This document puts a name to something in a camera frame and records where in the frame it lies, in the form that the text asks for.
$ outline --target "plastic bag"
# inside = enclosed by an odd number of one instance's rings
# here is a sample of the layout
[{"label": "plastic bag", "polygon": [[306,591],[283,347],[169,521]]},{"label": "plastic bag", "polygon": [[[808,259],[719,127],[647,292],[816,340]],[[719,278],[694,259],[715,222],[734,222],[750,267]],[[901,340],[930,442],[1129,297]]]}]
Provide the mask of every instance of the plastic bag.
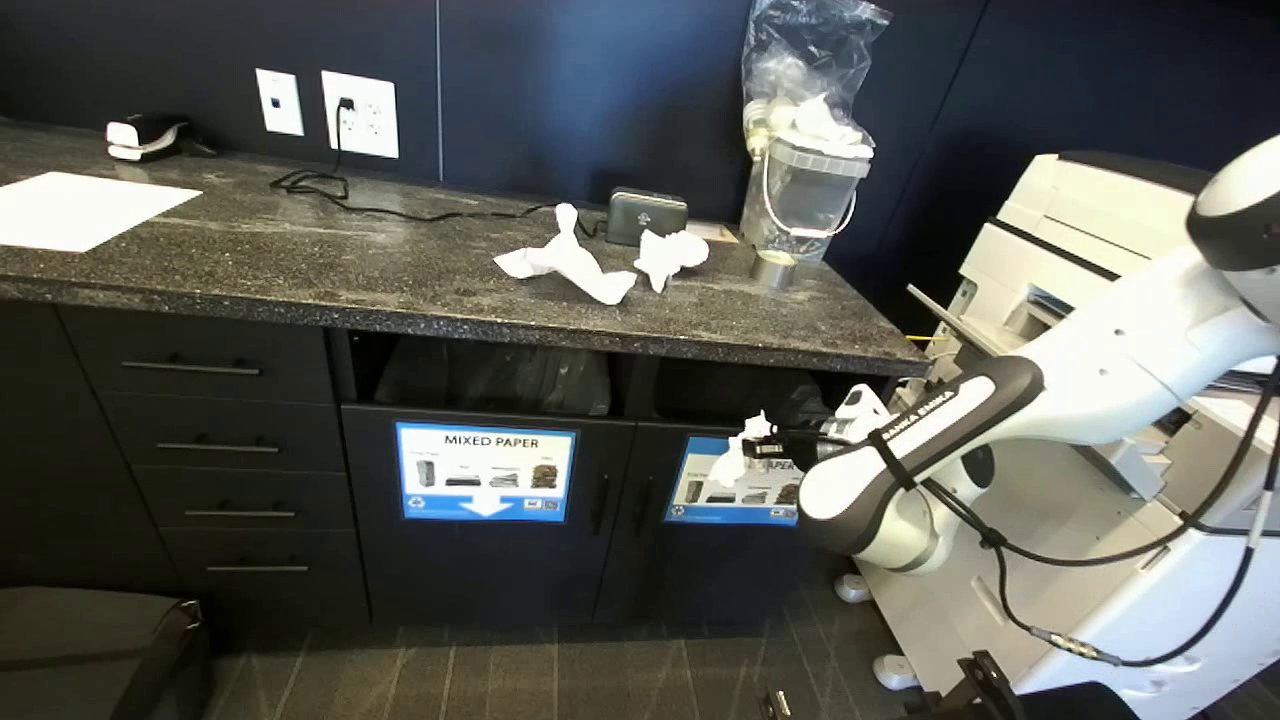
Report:
[{"label": "plastic bag", "polygon": [[850,124],[850,96],[872,71],[872,41],[883,26],[888,11],[872,0],[757,0],[739,62],[749,149],[781,110],[803,99],[823,99]]}]

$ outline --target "cabinet drawer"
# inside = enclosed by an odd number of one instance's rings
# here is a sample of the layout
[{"label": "cabinet drawer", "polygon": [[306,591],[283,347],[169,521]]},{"label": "cabinet drawer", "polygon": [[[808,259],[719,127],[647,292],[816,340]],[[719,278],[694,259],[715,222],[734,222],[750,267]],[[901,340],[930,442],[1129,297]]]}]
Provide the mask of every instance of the cabinet drawer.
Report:
[{"label": "cabinet drawer", "polygon": [[321,330],[64,312],[105,395],[331,404]]},{"label": "cabinet drawer", "polygon": [[346,475],[142,468],[136,481],[169,531],[353,529]]},{"label": "cabinet drawer", "polygon": [[342,471],[331,407],[106,402],[132,464]]},{"label": "cabinet drawer", "polygon": [[169,531],[217,616],[242,633],[366,625],[353,531]]}]

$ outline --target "granite countertop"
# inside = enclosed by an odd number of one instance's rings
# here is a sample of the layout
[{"label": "granite countertop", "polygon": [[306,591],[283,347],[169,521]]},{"label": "granite countertop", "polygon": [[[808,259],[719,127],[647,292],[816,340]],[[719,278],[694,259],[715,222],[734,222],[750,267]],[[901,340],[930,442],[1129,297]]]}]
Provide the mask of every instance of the granite countertop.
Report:
[{"label": "granite countertop", "polygon": [[[0,120],[0,186],[48,170],[180,186],[199,196],[83,256],[0,249],[0,302],[864,377],[922,370],[920,352],[832,267],[811,267],[786,297],[768,297],[750,288],[750,253],[734,243],[715,243],[710,259],[694,278],[674,278],[662,297],[641,282],[619,309],[600,309],[566,282],[517,283],[492,264],[495,253],[544,243],[555,231],[552,213],[446,225],[353,217],[322,200],[272,193],[269,186],[288,163],[250,157],[112,163],[97,157],[89,133]],[[353,200],[414,217],[526,210],[362,175],[353,175]],[[635,249],[600,239],[587,249],[604,267],[626,267],[635,256]]]}]

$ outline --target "electrical outlet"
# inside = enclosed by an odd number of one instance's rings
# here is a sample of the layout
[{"label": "electrical outlet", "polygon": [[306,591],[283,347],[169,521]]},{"label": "electrical outlet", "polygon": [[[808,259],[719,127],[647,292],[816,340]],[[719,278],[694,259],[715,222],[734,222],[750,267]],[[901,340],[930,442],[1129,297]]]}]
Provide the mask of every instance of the electrical outlet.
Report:
[{"label": "electrical outlet", "polygon": [[263,127],[275,138],[303,138],[303,106],[291,71],[256,69],[256,96],[263,106]]},{"label": "electrical outlet", "polygon": [[399,157],[394,84],[346,71],[321,71],[326,149]]}]

